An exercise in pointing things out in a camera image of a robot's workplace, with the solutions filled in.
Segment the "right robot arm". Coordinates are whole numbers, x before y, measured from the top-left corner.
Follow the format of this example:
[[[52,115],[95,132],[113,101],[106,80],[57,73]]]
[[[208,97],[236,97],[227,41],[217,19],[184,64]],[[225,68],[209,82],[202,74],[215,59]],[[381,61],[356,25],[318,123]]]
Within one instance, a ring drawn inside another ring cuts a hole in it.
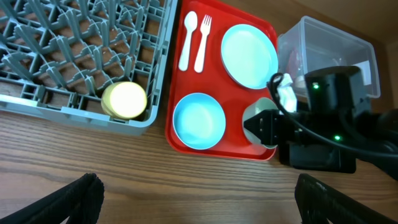
[[[281,164],[352,174],[358,159],[397,178],[397,110],[373,113],[356,66],[321,68],[304,76],[308,100],[296,112],[282,105],[281,73],[268,83],[276,108],[243,119],[262,145],[279,148]]]

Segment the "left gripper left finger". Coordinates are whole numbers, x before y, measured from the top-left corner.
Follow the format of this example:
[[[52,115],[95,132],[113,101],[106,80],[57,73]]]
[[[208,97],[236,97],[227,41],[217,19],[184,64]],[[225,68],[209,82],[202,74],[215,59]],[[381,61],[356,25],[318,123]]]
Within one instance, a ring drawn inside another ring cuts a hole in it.
[[[94,173],[1,219],[1,223],[96,223],[104,202],[104,184]]]

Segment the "yellow plastic cup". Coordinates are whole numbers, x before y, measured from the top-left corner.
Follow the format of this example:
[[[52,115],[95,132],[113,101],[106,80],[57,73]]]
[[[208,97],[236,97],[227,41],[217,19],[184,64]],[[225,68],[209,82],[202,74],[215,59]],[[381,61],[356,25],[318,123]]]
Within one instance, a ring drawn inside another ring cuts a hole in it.
[[[144,112],[147,94],[134,82],[117,82],[109,85],[102,94],[103,111],[119,119],[133,119]]]

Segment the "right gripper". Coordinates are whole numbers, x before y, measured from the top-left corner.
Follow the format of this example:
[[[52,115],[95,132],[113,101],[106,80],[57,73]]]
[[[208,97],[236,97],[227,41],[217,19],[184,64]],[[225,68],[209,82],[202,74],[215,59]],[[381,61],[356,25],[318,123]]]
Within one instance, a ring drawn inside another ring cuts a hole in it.
[[[357,66],[321,68],[304,76],[308,99],[289,113],[277,86],[284,73],[267,84],[276,110],[264,110],[243,127],[263,145],[277,145],[282,164],[295,169],[353,173],[356,160],[372,158],[372,135],[365,119],[370,102]]]

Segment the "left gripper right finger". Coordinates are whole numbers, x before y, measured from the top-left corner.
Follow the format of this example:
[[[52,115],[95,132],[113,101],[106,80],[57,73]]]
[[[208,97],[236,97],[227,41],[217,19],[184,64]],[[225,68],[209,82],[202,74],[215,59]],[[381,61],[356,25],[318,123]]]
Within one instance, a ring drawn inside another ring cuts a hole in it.
[[[295,201],[302,224],[397,224],[393,219],[370,209],[308,174],[300,174],[298,177],[295,186]]]

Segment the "cream plastic fork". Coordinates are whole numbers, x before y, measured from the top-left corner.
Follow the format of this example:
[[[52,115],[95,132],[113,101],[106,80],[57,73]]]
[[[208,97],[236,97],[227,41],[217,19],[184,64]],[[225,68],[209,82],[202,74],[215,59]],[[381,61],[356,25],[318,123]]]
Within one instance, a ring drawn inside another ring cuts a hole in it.
[[[201,73],[204,68],[206,41],[207,41],[207,37],[210,33],[211,21],[212,21],[211,16],[205,15],[202,20],[202,23],[201,23],[201,27],[200,27],[201,41],[200,41],[200,46],[199,46],[197,57],[196,57],[195,64],[194,64],[194,70],[197,73]]]

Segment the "cream plastic spoon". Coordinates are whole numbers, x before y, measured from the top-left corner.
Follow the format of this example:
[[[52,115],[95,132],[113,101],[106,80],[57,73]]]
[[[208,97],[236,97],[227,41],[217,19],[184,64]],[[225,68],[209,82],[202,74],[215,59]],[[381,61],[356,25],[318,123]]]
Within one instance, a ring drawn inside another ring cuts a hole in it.
[[[178,68],[181,71],[186,71],[188,69],[189,57],[190,57],[190,47],[192,41],[192,34],[196,30],[198,25],[198,17],[196,12],[190,11],[184,19],[184,26],[186,28],[186,37],[183,43],[183,49],[180,55],[180,60],[178,63]]]

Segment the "green bowl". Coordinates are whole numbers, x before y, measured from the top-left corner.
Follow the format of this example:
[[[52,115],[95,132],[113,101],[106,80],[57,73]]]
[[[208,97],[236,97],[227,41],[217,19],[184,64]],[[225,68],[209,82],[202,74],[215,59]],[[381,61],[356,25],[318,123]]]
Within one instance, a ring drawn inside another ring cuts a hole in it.
[[[245,120],[252,118],[253,116],[259,114],[264,110],[276,110],[276,109],[277,106],[271,99],[262,97],[244,110],[242,123],[244,123]],[[261,144],[261,140],[258,137],[256,137],[253,133],[250,133],[245,128],[243,128],[243,132],[246,139],[252,144],[261,145],[262,147],[267,149],[275,149],[277,147],[277,145]]]

